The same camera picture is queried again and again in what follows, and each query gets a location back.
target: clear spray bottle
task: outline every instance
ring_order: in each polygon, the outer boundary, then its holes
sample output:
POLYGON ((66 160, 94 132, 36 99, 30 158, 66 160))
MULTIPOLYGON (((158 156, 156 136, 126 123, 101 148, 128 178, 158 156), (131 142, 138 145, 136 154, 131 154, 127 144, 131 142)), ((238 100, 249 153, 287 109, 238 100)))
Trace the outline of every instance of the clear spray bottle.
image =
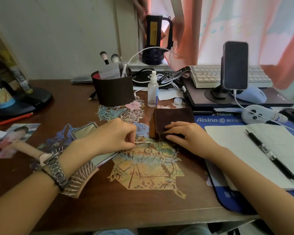
POLYGON ((148 84, 148 106, 156 107, 158 104, 158 90, 159 84, 157 83, 157 72, 151 72, 150 83, 148 84))

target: white wall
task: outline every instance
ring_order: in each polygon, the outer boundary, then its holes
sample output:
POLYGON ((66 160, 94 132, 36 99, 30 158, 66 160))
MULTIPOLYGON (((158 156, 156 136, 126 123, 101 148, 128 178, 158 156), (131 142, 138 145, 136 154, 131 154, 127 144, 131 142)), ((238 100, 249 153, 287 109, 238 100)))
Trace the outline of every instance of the white wall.
POLYGON ((30 79, 88 76, 120 50, 114 0, 0 0, 0 36, 30 79))

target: computer mouse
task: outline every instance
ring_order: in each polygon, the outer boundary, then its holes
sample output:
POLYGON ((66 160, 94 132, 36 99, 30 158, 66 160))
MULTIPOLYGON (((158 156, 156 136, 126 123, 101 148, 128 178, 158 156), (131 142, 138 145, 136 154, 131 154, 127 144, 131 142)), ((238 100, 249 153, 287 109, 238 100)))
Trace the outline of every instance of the computer mouse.
POLYGON ((237 94, 236 98, 257 105, 266 102, 266 95, 263 91, 252 85, 249 85, 241 94, 237 94))

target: desk mat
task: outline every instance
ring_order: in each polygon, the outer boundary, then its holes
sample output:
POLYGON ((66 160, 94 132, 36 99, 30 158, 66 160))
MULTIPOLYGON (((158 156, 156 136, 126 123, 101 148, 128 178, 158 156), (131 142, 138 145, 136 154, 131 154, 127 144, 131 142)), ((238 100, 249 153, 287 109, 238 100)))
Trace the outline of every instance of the desk mat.
MULTIPOLYGON (((218 115, 212 116, 195 116, 195 122, 202 128, 205 126, 246 125, 240 115, 234 116, 228 113, 218 113, 218 115)), ((294 125, 291 122, 287 122, 285 125, 294 129, 294 125)), ((228 187, 222 171, 213 163, 205 161, 220 204, 231 211, 243 214, 256 214, 256 211, 240 192, 233 191, 228 187)), ((294 196, 294 190, 289 190, 288 193, 294 196)))

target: white game controller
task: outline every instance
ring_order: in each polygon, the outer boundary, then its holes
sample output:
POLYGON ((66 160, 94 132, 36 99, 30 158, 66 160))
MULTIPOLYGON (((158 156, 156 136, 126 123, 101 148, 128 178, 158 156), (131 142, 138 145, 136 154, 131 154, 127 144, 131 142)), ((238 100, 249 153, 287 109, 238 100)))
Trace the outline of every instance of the white game controller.
POLYGON ((242 119, 246 124, 266 123, 269 121, 268 119, 279 123, 286 123, 288 121, 288 118, 285 115, 276 113, 273 110, 259 105, 247 106, 242 112, 242 119))

